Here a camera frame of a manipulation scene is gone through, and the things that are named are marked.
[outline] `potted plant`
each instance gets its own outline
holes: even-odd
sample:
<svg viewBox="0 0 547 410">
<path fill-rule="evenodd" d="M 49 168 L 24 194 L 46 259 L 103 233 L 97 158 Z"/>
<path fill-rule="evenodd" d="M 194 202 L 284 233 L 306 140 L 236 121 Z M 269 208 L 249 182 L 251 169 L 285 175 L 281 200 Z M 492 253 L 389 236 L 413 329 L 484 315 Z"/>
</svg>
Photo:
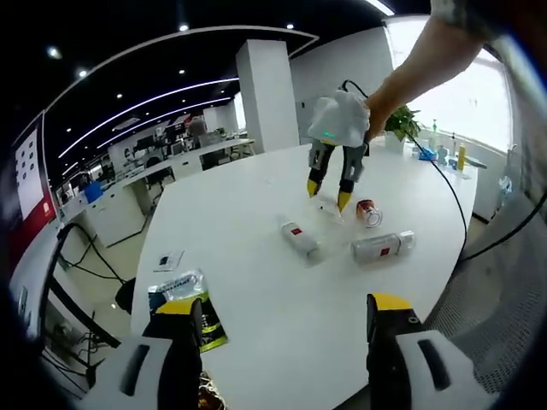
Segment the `potted plant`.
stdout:
<svg viewBox="0 0 547 410">
<path fill-rule="evenodd" d="M 403 105 L 390 116 L 385 123 L 385 146 L 387 149 L 402 154 L 405 137 L 410 141 L 418 137 L 418 132 L 421 129 L 414 121 L 414 117 L 419 112 L 411 111 L 409 107 Z"/>
</svg>

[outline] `white bottle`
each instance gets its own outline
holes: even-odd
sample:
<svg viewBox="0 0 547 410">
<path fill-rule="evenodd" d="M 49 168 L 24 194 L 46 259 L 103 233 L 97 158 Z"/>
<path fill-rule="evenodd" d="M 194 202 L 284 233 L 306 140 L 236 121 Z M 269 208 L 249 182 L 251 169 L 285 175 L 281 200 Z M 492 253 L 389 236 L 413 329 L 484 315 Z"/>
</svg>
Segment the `white bottle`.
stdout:
<svg viewBox="0 0 547 410">
<path fill-rule="evenodd" d="M 278 221 L 283 236 L 299 253 L 309 256 L 319 248 L 317 241 L 295 222 L 287 220 L 285 217 L 278 217 Z"/>
<path fill-rule="evenodd" d="M 415 246 L 412 231 L 388 233 L 379 237 L 368 237 L 351 243 L 351 254 L 358 264 L 370 263 L 386 256 L 406 255 Z"/>
</svg>

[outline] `white round table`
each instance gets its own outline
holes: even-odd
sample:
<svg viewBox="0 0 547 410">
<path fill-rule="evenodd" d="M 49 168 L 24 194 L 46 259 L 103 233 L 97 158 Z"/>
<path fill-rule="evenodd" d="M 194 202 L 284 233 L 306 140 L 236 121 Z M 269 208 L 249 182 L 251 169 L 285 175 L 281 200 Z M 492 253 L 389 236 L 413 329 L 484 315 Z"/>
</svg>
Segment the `white round table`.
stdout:
<svg viewBox="0 0 547 410">
<path fill-rule="evenodd" d="M 149 322 L 147 289 L 174 276 L 153 272 L 166 250 L 183 249 L 179 271 L 203 270 L 229 342 L 202 355 L 230 408 L 331 410 L 368 382 L 367 294 L 399 295 L 421 319 L 443 291 L 463 242 L 456 201 L 425 161 L 372 147 L 338 223 L 306 191 L 309 145 L 235 161 L 181 179 L 163 192 L 138 265 L 132 333 Z M 338 194 L 337 148 L 321 192 Z M 477 185 L 447 173 L 469 223 Z M 382 225 L 356 222 L 356 201 L 373 199 Z M 308 263 L 282 237 L 277 215 L 321 242 Z M 358 266 L 349 243 L 412 230 L 410 255 Z"/>
</svg>

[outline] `yellow bottle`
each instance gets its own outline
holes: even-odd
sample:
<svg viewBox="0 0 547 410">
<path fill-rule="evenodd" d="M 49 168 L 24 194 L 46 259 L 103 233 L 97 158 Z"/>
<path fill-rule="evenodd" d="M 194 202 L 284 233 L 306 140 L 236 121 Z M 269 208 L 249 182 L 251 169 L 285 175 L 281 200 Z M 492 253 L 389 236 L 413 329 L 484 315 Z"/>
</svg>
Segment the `yellow bottle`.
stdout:
<svg viewBox="0 0 547 410">
<path fill-rule="evenodd" d="M 460 145 L 460 150 L 458 151 L 458 169 L 463 171 L 463 166 L 465 165 L 465 145 Z"/>
</svg>

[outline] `white cabinet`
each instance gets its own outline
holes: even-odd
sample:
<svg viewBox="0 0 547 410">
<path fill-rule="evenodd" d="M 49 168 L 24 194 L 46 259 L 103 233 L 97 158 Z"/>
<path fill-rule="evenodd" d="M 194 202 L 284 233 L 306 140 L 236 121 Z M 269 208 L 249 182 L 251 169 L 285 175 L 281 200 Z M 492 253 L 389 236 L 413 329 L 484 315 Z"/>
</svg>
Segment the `white cabinet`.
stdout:
<svg viewBox="0 0 547 410">
<path fill-rule="evenodd" d="M 141 232 L 144 225 L 144 215 L 129 187 L 107 190 L 85 213 L 104 247 Z"/>
</svg>

